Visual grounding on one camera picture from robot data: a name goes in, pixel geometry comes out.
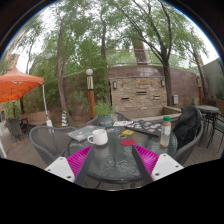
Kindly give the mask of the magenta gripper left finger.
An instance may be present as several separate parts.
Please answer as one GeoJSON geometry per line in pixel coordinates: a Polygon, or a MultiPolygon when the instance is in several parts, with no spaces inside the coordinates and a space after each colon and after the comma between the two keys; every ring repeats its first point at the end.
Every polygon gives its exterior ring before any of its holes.
{"type": "Polygon", "coordinates": [[[50,164],[46,171],[76,185],[83,186],[87,171],[94,156],[93,146],[87,146],[68,158],[59,157],[50,164]]]}

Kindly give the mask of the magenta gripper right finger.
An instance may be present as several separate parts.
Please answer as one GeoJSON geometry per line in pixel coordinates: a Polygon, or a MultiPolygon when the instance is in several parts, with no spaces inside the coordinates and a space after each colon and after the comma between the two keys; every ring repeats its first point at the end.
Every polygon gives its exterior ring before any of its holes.
{"type": "Polygon", "coordinates": [[[158,155],[136,144],[132,145],[132,155],[136,161],[144,185],[183,169],[183,166],[168,154],[163,153],[158,155]]]}

